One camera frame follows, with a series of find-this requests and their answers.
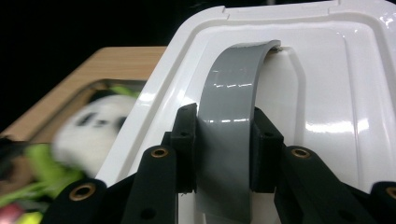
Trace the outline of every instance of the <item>white tray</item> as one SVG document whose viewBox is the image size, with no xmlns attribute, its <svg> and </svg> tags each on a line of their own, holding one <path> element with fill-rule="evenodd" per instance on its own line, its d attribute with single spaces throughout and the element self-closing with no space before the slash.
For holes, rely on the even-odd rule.
<svg viewBox="0 0 396 224">
<path fill-rule="evenodd" d="M 177 110 L 199 104 L 223 50 L 273 39 L 284 50 L 266 57 L 256 106 L 285 144 L 316 151 L 341 181 L 363 191 L 396 181 L 396 6 L 374 0 L 213 7 L 194 15 L 169 44 L 97 178 L 110 186 L 136 172 L 143 151 L 172 130 Z M 271 197 L 253 196 L 252 223 L 278 221 Z M 202 223 L 192 194 L 179 204 L 179 223 Z"/>
</svg>

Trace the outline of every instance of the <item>panda head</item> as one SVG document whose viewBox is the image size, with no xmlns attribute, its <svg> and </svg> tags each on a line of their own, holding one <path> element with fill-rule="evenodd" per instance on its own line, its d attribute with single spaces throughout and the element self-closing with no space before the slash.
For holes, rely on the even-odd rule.
<svg viewBox="0 0 396 224">
<path fill-rule="evenodd" d="M 98 91 L 54 135 L 53 158 L 95 178 L 137 95 Z"/>
</svg>

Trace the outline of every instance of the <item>gray curved object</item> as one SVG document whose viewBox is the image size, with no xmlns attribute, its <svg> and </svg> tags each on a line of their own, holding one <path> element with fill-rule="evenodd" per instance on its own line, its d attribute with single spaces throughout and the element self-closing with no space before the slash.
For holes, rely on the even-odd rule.
<svg viewBox="0 0 396 224">
<path fill-rule="evenodd" d="M 279 40 L 224 50 L 206 78 L 198 111 L 197 209 L 206 223 L 250 223 L 249 139 L 257 81 Z"/>
</svg>

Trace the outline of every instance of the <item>dark background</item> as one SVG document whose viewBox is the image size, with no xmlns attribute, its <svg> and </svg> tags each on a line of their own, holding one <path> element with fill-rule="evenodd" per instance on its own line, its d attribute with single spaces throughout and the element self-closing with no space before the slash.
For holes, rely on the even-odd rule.
<svg viewBox="0 0 396 224">
<path fill-rule="evenodd" d="M 100 48 L 166 46 L 180 24 L 203 9 L 265 5 L 265 0 L 2 0 L 0 132 Z"/>
</svg>

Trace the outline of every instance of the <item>brown table surface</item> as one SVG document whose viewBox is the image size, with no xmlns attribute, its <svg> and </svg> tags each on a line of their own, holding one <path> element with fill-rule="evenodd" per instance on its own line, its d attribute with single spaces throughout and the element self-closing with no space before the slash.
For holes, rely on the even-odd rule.
<svg viewBox="0 0 396 224">
<path fill-rule="evenodd" d="M 87 61 L 8 126 L 2 135 L 29 140 L 77 90 L 103 78 L 147 80 L 166 47 L 116 47 L 97 50 Z"/>
</svg>

